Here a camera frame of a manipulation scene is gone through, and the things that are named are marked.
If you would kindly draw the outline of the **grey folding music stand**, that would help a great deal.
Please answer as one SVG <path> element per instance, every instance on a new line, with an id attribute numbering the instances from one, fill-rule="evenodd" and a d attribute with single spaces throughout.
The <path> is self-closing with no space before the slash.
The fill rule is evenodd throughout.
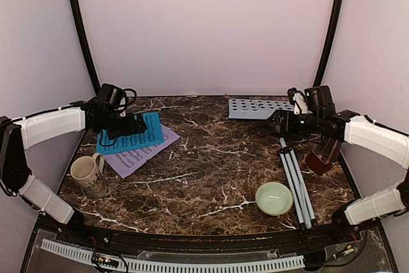
<path id="1" fill-rule="evenodd" d="M 229 119 L 263 120 L 271 133 L 279 138 L 281 145 L 279 156 L 293 196 L 298 223 L 303 230 L 317 227 L 318 222 L 297 156 L 293 147 L 286 140 L 289 134 L 279 127 L 294 114 L 294 106 L 286 101 L 230 98 L 228 108 Z"/>

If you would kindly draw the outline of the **purple sheet music page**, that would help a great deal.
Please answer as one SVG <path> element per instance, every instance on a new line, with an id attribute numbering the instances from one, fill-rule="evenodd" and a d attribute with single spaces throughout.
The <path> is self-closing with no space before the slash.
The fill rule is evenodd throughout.
<path id="1" fill-rule="evenodd" d="M 164 137 L 164 142 L 162 144 L 128 152 L 105 155 L 105 161 L 122 179 L 125 179 L 180 138 L 177 133 L 163 124 L 162 133 Z"/>

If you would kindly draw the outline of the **blue sheet music page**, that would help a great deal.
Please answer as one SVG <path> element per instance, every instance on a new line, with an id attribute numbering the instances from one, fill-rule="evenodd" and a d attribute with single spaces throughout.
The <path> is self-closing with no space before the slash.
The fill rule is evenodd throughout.
<path id="1" fill-rule="evenodd" d="M 142 134 L 110 138 L 105 130 L 101 131 L 97 137 L 96 152 L 111 155 L 162 144 L 164 135 L 158 112 L 144 113 L 143 119 L 147 130 Z"/>

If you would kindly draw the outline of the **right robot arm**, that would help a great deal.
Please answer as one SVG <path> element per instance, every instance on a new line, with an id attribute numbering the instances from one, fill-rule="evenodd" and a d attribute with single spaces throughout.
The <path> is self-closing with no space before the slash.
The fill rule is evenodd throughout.
<path id="1" fill-rule="evenodd" d="M 299 91 L 288 90 L 292 111 L 278 109 L 267 119 L 272 130 L 280 135 L 315 134 L 336 147 L 341 143 L 360 146 L 408 169 L 408 134 L 378 123 L 367 115 L 344 110 L 336 111 L 330 88 L 315 86 Z M 326 230 L 326 238 L 338 244 L 351 232 L 351 225 L 408 211 L 408 179 L 392 187 L 358 199 L 341 210 L 335 223 Z"/>

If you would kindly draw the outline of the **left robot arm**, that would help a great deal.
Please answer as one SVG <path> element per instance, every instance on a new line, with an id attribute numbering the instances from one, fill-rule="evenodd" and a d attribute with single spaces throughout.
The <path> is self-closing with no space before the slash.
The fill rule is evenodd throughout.
<path id="1" fill-rule="evenodd" d="M 95 97 L 26 117 L 1 117 L 1 189 L 8 197 L 20 196 L 39 211 L 66 225 L 65 234 L 77 245 L 90 240 L 84 216 L 41 182 L 30 170 L 26 151 L 42 142 L 72 132 L 106 132 L 110 139 L 143 134 L 141 114 L 127 111 L 135 90 L 103 84 Z"/>

